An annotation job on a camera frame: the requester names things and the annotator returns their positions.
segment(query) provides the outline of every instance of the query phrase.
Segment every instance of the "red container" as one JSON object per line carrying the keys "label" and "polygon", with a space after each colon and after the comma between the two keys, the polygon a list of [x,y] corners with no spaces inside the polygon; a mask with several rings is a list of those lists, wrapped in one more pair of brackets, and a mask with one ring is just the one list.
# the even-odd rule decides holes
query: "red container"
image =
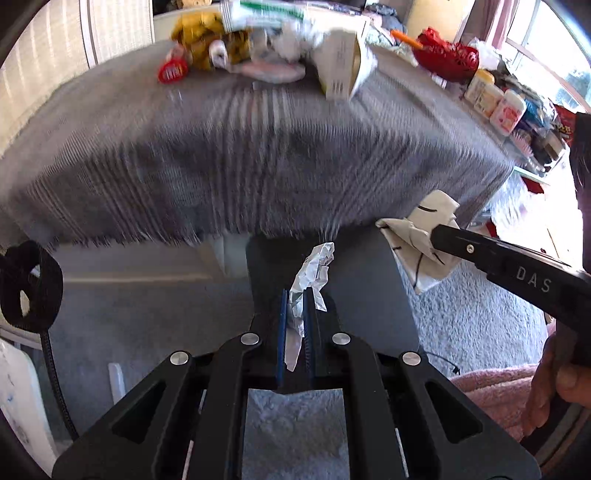
{"label": "red container", "polygon": [[423,50],[413,49],[419,65],[448,82],[467,82],[478,70],[478,50],[461,43],[442,40],[439,33],[428,28],[418,36]]}

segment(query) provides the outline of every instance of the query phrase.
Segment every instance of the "pink fleece fabric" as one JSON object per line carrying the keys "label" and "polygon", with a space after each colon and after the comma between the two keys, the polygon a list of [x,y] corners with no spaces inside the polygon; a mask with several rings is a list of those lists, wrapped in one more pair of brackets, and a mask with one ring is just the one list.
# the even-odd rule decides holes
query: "pink fleece fabric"
{"label": "pink fleece fabric", "polygon": [[480,370],[452,379],[452,383],[503,427],[515,440],[523,438],[521,414],[530,394],[537,365]]}

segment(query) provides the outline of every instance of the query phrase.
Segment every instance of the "bottle with yellow cap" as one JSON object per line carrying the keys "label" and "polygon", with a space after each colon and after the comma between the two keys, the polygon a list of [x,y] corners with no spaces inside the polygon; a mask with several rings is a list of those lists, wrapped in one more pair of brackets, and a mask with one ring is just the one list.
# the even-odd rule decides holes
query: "bottle with yellow cap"
{"label": "bottle with yellow cap", "polygon": [[495,84],[495,78],[493,77],[492,73],[487,72],[486,70],[478,70],[470,82],[470,86],[468,87],[464,97],[466,100],[468,100],[468,102],[474,105],[486,85],[489,84]]}

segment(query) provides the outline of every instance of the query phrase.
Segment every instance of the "silver screw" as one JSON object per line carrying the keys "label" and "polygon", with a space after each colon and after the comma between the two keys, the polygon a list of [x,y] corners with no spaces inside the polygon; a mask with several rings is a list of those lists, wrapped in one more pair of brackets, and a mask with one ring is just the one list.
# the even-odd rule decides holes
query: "silver screw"
{"label": "silver screw", "polygon": [[245,333],[244,335],[242,335],[240,337],[240,341],[244,345],[256,345],[259,340],[260,340],[260,338],[258,337],[258,335],[256,333],[251,333],[251,332]]}
{"label": "silver screw", "polygon": [[421,363],[421,356],[416,352],[406,352],[402,356],[402,361],[411,367],[416,367],[419,363]]}
{"label": "silver screw", "polygon": [[351,341],[351,337],[346,333],[335,333],[333,335],[333,343],[337,345],[347,345]]}
{"label": "silver screw", "polygon": [[174,352],[170,356],[170,363],[173,365],[184,365],[189,361],[187,352]]}

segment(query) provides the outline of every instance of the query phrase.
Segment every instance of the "barcode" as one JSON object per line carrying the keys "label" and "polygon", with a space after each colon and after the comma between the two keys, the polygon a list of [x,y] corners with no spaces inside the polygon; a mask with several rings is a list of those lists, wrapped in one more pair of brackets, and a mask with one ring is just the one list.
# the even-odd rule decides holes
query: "barcode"
{"label": "barcode", "polygon": [[343,82],[333,82],[332,83],[332,92],[333,93],[343,93]]}

